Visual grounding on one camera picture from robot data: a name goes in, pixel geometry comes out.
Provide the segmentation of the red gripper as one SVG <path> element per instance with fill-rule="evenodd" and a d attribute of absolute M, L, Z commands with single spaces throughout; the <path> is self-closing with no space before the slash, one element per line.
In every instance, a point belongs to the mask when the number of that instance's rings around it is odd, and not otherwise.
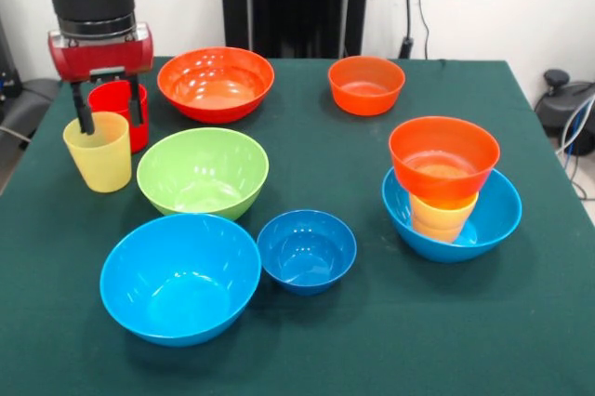
<path fill-rule="evenodd" d="M 152 68 L 152 33 L 140 22 L 129 32 L 108 39 L 90 40 L 50 31 L 47 44 L 59 77 L 70 83 L 80 131 L 93 135 L 92 111 L 83 99 L 81 83 L 100 77 L 123 74 L 130 88 L 129 113 L 132 125 L 144 123 L 137 74 Z"/>

